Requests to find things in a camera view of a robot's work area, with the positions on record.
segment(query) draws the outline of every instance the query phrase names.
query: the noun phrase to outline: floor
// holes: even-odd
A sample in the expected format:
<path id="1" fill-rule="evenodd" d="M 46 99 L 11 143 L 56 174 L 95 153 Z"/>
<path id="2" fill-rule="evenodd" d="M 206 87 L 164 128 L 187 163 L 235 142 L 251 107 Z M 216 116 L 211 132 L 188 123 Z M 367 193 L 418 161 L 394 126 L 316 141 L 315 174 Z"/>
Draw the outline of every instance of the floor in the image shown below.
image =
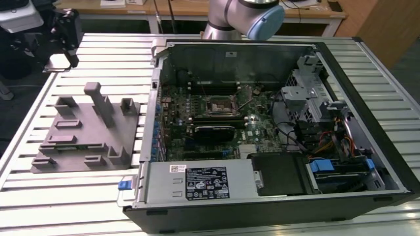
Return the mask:
<path id="1" fill-rule="evenodd" d="M 84 22 L 84 31 L 87 32 L 144 32 L 148 31 L 148 25 L 143 23 L 124 24 L 124 22 L 108 22 L 102 24 Z M 195 33 L 190 26 L 183 24 L 179 26 L 180 31 Z M 411 93 L 418 102 L 420 102 L 420 40 L 414 44 L 400 62 L 395 65 L 391 72 Z M 32 74 L 20 80 L 6 80 L 3 82 L 11 86 L 10 90 L 15 93 L 15 98 L 11 101 L 0 100 L 0 157 L 6 151 L 10 140 L 20 126 L 20 123 L 27 115 L 31 105 L 42 90 L 42 86 L 48 78 L 40 70 L 35 70 Z"/>

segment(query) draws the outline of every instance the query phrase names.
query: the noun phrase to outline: aluminum extrusion table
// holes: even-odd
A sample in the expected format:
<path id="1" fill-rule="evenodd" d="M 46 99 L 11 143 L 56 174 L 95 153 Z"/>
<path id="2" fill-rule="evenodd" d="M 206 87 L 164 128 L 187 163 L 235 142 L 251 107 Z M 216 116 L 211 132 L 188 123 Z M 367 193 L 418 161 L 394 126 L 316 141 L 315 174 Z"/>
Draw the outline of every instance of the aluminum extrusion table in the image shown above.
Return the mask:
<path id="1" fill-rule="evenodd" d="M 123 214 L 119 205 L 134 193 L 118 199 L 118 183 L 138 173 L 152 76 L 152 34 L 84 35 L 78 54 L 79 67 L 54 73 L 0 160 L 0 236 L 2 235 L 119 235 L 142 236 L 142 229 Z M 183 35 L 176 38 L 194 38 Z M 387 134 L 420 178 L 420 106 L 387 71 L 364 43 L 351 38 L 275 37 L 272 40 L 324 41 Z M 132 168 L 124 171 L 32 174 L 31 162 L 39 152 L 56 115 L 52 105 L 60 95 L 90 102 L 84 84 L 100 82 L 111 102 L 132 97 L 142 103 Z M 419 235 L 420 202 L 391 206 L 340 222 L 228 229 L 180 235 Z"/>

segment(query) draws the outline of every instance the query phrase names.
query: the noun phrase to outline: power supply label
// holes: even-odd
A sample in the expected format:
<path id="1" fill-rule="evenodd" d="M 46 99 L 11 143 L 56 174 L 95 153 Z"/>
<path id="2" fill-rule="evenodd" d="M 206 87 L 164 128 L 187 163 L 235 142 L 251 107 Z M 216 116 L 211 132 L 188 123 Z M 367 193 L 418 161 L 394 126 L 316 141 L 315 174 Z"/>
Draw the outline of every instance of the power supply label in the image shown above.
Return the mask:
<path id="1" fill-rule="evenodd" d="M 230 198 L 228 173 L 226 167 L 186 169 L 186 179 L 187 200 Z"/>

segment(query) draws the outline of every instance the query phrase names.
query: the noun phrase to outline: metal bracket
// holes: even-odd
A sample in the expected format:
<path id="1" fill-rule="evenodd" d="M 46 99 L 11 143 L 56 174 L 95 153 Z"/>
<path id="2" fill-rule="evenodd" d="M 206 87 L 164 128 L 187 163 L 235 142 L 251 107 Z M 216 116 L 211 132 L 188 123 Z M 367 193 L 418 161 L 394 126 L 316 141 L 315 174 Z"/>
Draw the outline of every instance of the metal bracket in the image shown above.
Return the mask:
<path id="1" fill-rule="evenodd" d="M 167 49 L 167 39 L 155 38 L 152 41 L 152 58 L 156 59 L 163 56 L 164 50 Z"/>
<path id="2" fill-rule="evenodd" d="M 327 110 L 340 111 L 343 108 L 347 107 L 347 102 L 346 101 L 324 102 L 324 105 L 327 106 Z"/>

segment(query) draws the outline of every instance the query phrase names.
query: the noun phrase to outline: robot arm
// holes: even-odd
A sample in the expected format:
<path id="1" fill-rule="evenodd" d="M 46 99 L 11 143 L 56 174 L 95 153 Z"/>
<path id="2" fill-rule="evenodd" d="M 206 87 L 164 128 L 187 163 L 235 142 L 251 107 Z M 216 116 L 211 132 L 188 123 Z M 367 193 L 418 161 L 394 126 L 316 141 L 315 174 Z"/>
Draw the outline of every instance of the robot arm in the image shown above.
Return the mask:
<path id="1" fill-rule="evenodd" d="M 279 0 L 211 0 L 204 39 L 267 40 L 279 30 L 284 9 Z"/>
<path id="2" fill-rule="evenodd" d="M 8 46 L 36 58 L 44 66 L 54 54 L 63 53 L 70 67 L 76 67 L 76 49 L 82 41 L 79 13 L 58 10 L 56 0 L 0 0 L 0 27 Z"/>

